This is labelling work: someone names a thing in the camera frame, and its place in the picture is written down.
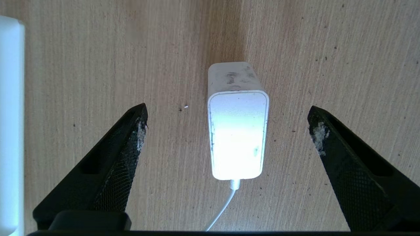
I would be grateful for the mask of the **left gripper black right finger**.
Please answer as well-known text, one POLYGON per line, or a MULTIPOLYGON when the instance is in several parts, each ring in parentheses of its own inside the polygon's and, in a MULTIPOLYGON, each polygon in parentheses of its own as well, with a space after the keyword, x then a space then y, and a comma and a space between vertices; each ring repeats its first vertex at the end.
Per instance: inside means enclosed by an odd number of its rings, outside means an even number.
POLYGON ((307 120, 350 230, 418 232, 419 186, 325 109, 307 120))

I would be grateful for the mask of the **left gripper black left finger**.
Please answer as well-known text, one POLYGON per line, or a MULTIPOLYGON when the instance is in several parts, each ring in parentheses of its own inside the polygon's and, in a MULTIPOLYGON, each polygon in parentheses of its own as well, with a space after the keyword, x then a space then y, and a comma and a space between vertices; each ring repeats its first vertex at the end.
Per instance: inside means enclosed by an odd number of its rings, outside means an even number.
POLYGON ((145 103, 133 106, 33 210, 47 230, 65 210, 124 212, 146 137, 145 103))

